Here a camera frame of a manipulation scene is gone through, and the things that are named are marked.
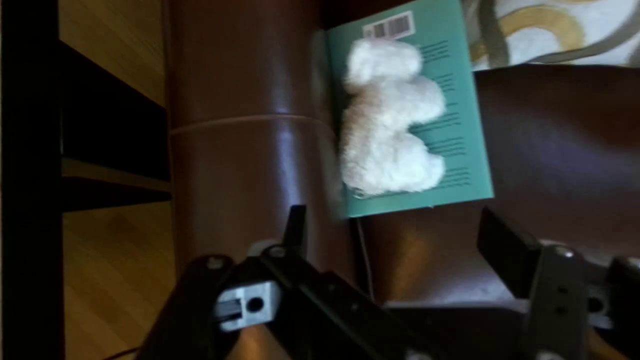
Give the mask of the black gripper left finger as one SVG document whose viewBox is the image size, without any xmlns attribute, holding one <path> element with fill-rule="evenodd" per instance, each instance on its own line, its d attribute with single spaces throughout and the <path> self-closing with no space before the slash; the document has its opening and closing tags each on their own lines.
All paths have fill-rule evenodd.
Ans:
<svg viewBox="0 0 640 360">
<path fill-rule="evenodd" d="M 428 345 L 334 271 L 304 255 L 306 207 L 293 206 L 280 241 L 243 262 L 195 258 L 135 360 L 230 360 L 265 326 L 293 360 L 428 360 Z"/>
</svg>

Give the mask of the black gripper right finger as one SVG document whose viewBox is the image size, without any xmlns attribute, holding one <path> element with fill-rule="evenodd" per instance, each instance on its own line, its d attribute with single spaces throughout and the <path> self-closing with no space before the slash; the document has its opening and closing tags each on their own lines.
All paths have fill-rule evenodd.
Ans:
<svg viewBox="0 0 640 360">
<path fill-rule="evenodd" d="M 629 360 L 640 357 L 640 268 L 606 265 L 566 243 L 545 243 L 492 207 L 480 212 L 478 251 L 515 297 L 526 300 L 524 360 L 589 360 L 591 331 Z"/>
</svg>

